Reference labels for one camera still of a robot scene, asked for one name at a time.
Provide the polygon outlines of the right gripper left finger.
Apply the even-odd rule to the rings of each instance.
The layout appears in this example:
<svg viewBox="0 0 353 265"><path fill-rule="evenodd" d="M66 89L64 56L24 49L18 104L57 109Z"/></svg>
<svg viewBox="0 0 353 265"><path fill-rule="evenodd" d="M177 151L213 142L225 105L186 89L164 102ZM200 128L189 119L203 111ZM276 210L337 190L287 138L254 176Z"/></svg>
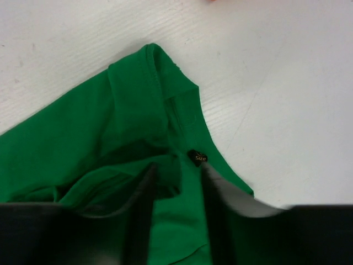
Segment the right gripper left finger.
<svg viewBox="0 0 353 265"><path fill-rule="evenodd" d="M101 203L1 204L2 264L147 264L158 170L149 165Z"/></svg>

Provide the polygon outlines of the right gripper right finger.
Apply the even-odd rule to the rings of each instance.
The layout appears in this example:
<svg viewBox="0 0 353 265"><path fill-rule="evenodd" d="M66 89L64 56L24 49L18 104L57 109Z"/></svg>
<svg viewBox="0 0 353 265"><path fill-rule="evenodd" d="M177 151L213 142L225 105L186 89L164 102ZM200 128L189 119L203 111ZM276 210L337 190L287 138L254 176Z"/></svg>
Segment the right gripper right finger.
<svg viewBox="0 0 353 265"><path fill-rule="evenodd" d="M351 264L352 206L265 204L201 167L214 264Z"/></svg>

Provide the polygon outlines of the green t-shirt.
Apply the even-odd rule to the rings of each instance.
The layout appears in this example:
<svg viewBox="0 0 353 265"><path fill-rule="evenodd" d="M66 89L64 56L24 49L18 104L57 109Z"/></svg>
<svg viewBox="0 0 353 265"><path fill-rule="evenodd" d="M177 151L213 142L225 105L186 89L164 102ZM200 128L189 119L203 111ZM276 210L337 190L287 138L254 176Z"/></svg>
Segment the green t-shirt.
<svg viewBox="0 0 353 265"><path fill-rule="evenodd" d="M1 136L1 202L60 203L96 213L80 225L78 264L120 257L127 215L117 195L150 163L159 181L149 264L211 264L194 150L248 194L202 114L199 88L157 44L111 64Z"/></svg>

